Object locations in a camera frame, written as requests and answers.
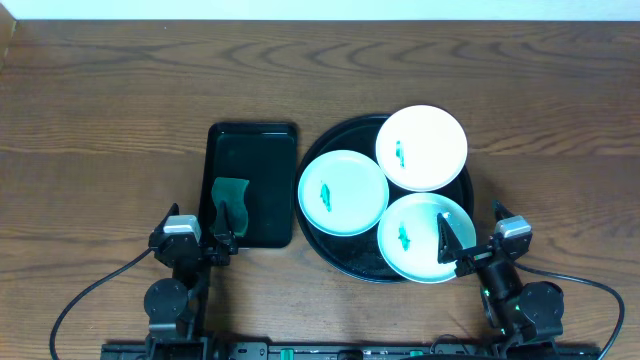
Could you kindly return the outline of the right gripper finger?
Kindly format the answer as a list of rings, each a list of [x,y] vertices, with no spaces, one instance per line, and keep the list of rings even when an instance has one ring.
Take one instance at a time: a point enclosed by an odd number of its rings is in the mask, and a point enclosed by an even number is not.
[[[492,209],[494,218],[497,222],[512,218],[514,214],[508,210],[500,201],[493,200],[492,201]]]
[[[436,217],[438,226],[438,255],[440,264],[457,261],[461,257],[463,247],[445,216],[439,213]]]

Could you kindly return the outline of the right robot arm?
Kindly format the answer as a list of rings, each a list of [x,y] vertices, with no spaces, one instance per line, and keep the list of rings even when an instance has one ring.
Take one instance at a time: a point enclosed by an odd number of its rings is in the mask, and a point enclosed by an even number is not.
[[[505,348],[549,342],[563,334],[562,289],[547,281],[521,281],[515,260],[528,252],[532,227],[498,201],[493,211],[496,227],[489,242],[469,248],[462,246],[448,216],[439,213],[437,261],[454,264],[458,277],[478,276],[486,316],[506,337]]]

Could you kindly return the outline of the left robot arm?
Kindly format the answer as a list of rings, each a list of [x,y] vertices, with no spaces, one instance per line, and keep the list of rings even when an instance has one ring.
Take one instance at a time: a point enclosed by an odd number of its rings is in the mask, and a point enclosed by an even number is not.
[[[150,337],[157,342],[193,341],[204,334],[210,272],[227,266],[238,252],[225,203],[216,210],[213,239],[205,239],[198,218],[173,204],[149,236],[154,258],[172,270],[148,289],[144,309]]]

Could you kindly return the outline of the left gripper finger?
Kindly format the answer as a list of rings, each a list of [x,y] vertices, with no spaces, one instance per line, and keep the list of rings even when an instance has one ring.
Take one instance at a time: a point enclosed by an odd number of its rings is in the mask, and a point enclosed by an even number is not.
[[[219,243],[232,248],[235,245],[236,239],[228,218],[226,203],[224,201],[220,202],[216,210],[217,214],[214,223],[213,236]]]
[[[164,226],[167,222],[167,220],[171,217],[171,216],[176,216],[179,214],[179,205],[177,203],[173,203],[168,212],[166,213],[166,215],[164,216],[164,218],[161,220],[161,222],[155,227],[155,232],[156,233],[163,233],[164,232]]]

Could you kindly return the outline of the green sponge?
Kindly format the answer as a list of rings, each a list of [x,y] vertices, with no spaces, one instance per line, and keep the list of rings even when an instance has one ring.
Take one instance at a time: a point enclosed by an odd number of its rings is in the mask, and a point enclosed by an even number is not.
[[[245,201],[248,186],[249,181],[245,179],[218,177],[211,190],[215,209],[220,202],[226,203],[235,237],[244,237],[248,231],[249,215]]]

